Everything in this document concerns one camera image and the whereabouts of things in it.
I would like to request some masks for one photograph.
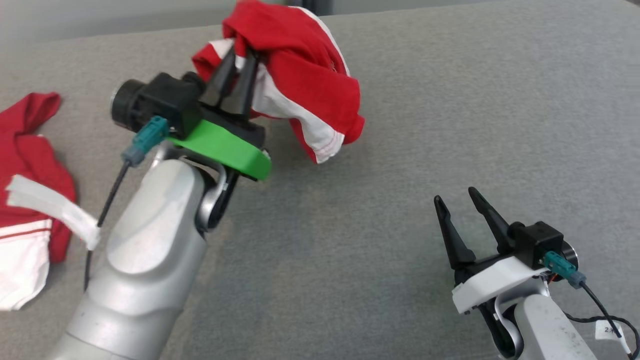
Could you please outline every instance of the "red cloth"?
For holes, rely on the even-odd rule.
[[[264,57],[252,108],[259,115],[290,119],[316,163],[360,136],[360,85],[349,76],[329,29],[315,15],[302,8],[241,1],[224,20],[223,36],[235,39],[238,56],[245,57],[249,44]],[[194,66],[205,80],[231,46],[224,42],[211,42],[194,55]]]
[[[8,194],[5,188],[15,174],[37,181],[60,192],[71,201],[76,201],[73,179],[65,167],[56,160],[49,141],[43,136],[31,134],[49,120],[59,106],[58,94],[33,93],[0,113],[0,238],[39,230],[24,231],[24,228],[20,229],[14,225],[35,224],[38,220],[49,218],[30,209],[6,205]],[[51,263],[65,260],[70,236],[69,229],[53,219],[49,241]]]

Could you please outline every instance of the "gray fabric surface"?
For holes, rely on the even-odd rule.
[[[440,194],[470,248],[495,251],[467,195],[507,221],[564,232],[612,314],[640,325],[640,9],[624,1],[484,3],[326,18],[362,86],[361,139],[328,163],[268,124],[274,171],[241,181],[165,359],[495,359],[479,313],[456,313],[433,210]],[[125,79],[174,76],[219,27],[40,45],[0,70],[0,108],[65,99],[41,132],[98,214],[131,134],[109,121]],[[108,230],[143,170],[125,180]],[[24,310],[0,314],[0,358],[38,359],[81,297],[83,246]],[[597,308],[555,284],[575,316]],[[593,341],[599,359],[623,359]]]

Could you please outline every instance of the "green plastic part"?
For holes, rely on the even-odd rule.
[[[206,120],[185,140],[169,140],[258,180],[265,180],[271,172],[271,160],[262,150]]]

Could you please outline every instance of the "cable connector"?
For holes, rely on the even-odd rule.
[[[160,116],[152,117],[147,124],[138,131],[131,145],[120,155],[123,161],[137,167],[145,159],[147,153],[169,136],[169,123]]]
[[[579,272],[575,265],[554,251],[548,251],[545,254],[544,264],[552,272],[564,277],[574,289],[581,288],[580,283],[587,280],[587,277]]]

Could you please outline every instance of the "red and white garment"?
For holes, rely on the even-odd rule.
[[[20,174],[55,189],[71,201],[73,179],[49,141],[32,135],[60,106],[56,93],[29,94],[0,113],[0,309],[19,309],[44,286],[49,262],[64,261],[68,228],[51,217],[7,205],[5,190]]]
[[[307,154],[316,163],[354,142],[364,127],[360,85],[349,75],[331,31],[313,13],[290,6],[241,1],[223,22],[224,40],[207,44],[193,57],[209,80],[235,44],[241,69],[250,45],[264,59],[258,67],[252,110],[289,119]]]

